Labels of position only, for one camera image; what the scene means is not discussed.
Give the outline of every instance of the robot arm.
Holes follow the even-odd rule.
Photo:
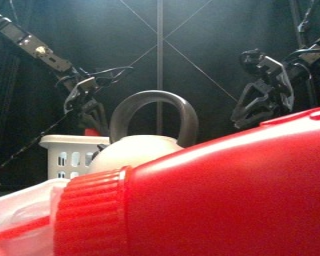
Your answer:
[[[231,116],[235,127],[243,129],[292,112],[291,84],[307,79],[311,72],[320,74],[320,39],[310,49],[291,53],[281,63],[257,49],[244,52],[240,62],[245,71],[259,77],[247,84]]]
[[[69,91],[64,102],[65,114],[74,110],[78,114],[80,127],[94,129],[100,135],[108,135],[108,126],[102,104],[94,95],[102,86],[116,83],[132,67],[118,67],[89,74],[81,74],[72,63],[60,58],[48,45],[0,14],[0,35],[10,41],[29,56],[44,62]]]

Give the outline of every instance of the metal pole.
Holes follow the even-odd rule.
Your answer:
[[[164,73],[164,3],[157,0],[157,90],[163,90]],[[163,134],[163,103],[157,102],[156,109],[156,133]]]
[[[300,6],[297,3],[297,0],[289,0],[291,5],[291,13],[292,13],[292,19],[293,19],[293,28],[295,28],[295,34],[296,34],[296,40],[299,48],[306,48],[308,45],[308,40],[306,37],[306,34],[300,32],[299,25],[302,23],[302,13],[300,13]],[[318,106],[318,99],[315,94],[315,88],[314,85],[310,82],[304,82],[306,88],[307,88],[307,94],[308,94],[308,100],[310,100],[310,107],[314,108]]]

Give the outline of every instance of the black curtain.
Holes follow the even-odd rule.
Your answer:
[[[9,1],[2,2],[0,11],[14,20]],[[255,80],[239,65],[240,53],[259,48],[280,61],[299,48],[288,0],[16,0],[13,3],[18,21],[28,20],[25,29],[76,67],[96,72],[133,66],[129,76],[97,95],[108,121],[122,99],[143,90],[161,88],[192,104],[200,122],[197,142],[237,132],[231,113],[245,84]],[[310,1],[297,3],[303,15]],[[306,37],[312,44],[320,37],[320,1],[310,25]],[[14,74],[9,86],[0,81],[0,97],[9,98],[9,106],[0,107],[2,163],[61,118],[64,94],[54,88],[57,79],[48,67],[5,42],[0,51],[17,58],[12,64],[0,57],[5,65],[1,76]],[[308,107],[306,91],[300,91],[302,103],[295,111]],[[176,137],[180,125],[176,110],[164,104],[159,117],[156,108],[151,104],[136,113],[129,133],[155,134],[161,119],[163,134]],[[81,132],[74,118],[69,118],[50,133],[80,135]],[[0,181],[32,185],[45,179],[46,150],[36,144],[0,170]]]

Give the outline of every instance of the red bottle cap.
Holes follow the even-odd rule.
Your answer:
[[[126,255],[124,177],[128,167],[73,178],[54,223],[54,256]]]

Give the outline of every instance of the black cable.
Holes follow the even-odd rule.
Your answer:
[[[78,68],[78,71],[84,74],[84,77],[90,77],[90,73],[88,73],[82,68]]]
[[[300,49],[292,52],[284,59],[283,62],[288,62],[293,57],[299,56],[303,53],[320,53],[320,49]]]
[[[100,72],[90,73],[90,76],[96,76],[96,75],[100,75],[100,74],[110,73],[110,72],[113,72],[113,71],[116,71],[116,70],[121,70],[121,72],[122,72],[122,71],[126,70],[126,69],[133,69],[133,67],[131,67],[131,66],[124,66],[124,67],[110,68],[110,69],[102,70],[102,71],[100,71]]]
[[[73,78],[76,78],[76,76],[64,76],[64,77],[61,77],[61,79],[56,82],[54,87],[57,88],[61,83],[64,83],[65,81],[68,81]]]
[[[304,71],[308,74],[308,84],[307,84],[307,91],[308,91],[308,96],[310,96],[310,107],[314,108],[318,105],[318,100],[316,100],[316,92],[315,92],[315,83],[314,83],[314,76],[312,73],[308,69],[308,67],[302,64],[302,63],[295,63],[293,66],[299,66],[300,68],[304,69]]]
[[[120,79],[117,79],[117,78],[122,75],[122,73],[125,72],[125,70],[126,70],[126,69],[124,69],[124,70],[122,70],[120,73],[117,73],[117,75],[113,77],[112,84],[116,84],[116,83],[120,82]]]
[[[40,142],[40,139],[50,132],[50,130],[58,126],[58,124],[69,117],[69,113],[68,112],[29,142],[26,145],[24,145],[20,150],[17,150],[12,155],[10,157],[6,159],[6,161],[0,165],[0,171],[1,169],[4,169],[4,167],[10,164],[10,162],[13,160],[17,159],[17,157],[25,153],[30,148],[32,146],[34,146],[38,142]]]

